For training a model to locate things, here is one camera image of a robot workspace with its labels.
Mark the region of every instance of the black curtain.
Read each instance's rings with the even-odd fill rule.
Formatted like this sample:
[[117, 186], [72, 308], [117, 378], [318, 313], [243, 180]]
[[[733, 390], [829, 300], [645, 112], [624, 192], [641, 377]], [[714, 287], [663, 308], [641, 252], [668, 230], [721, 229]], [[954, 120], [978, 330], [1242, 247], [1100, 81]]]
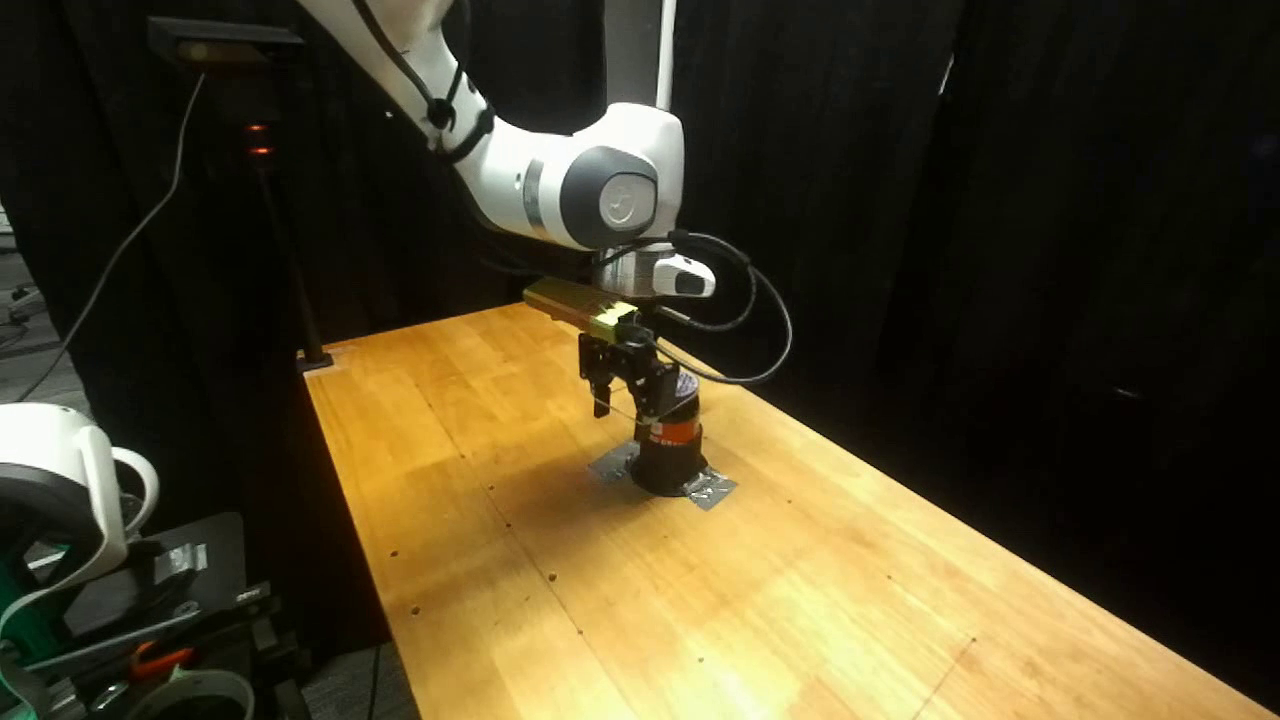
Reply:
[[[0, 201], [65, 330], [176, 170], [192, 76], [146, 53], [146, 11], [207, 9], [0, 2]], [[227, 96], [231, 81], [202, 84], [178, 192], [117, 263], [72, 358], [95, 425], [160, 468], [152, 531], [239, 511], [252, 578], [285, 592], [309, 643], [367, 643], [377, 595], [291, 363], [288, 272]]]
[[965, 9], [881, 353], [894, 475], [1280, 700], [1280, 9]]
[[[277, 180], [325, 336], [516, 300], [524, 274], [486, 260], [529, 242], [466, 215], [299, 9], [3, 11], [28, 33], [0, 44], [0, 192], [58, 317], [165, 184], [186, 81], [141, 46], [144, 11], [309, 37], [277, 71]], [[501, 117], [573, 130], [599, 112], [594, 2], [460, 0], [449, 24]], [[748, 247], [794, 313], [794, 355], [761, 390], [1266, 704], [1275, 76], [1263, 0], [699, 0], [678, 2], [676, 44], [683, 229]], [[325, 458], [237, 130], [202, 112], [195, 153], [192, 186], [75, 353], [110, 427], [186, 468], [166, 475], [192, 475], [192, 507], [247, 489], [215, 475], [258, 475], [258, 451], [279, 475]], [[748, 370], [781, 323], [761, 308], [733, 340], [678, 340]], [[202, 430], [237, 451], [207, 458]]]

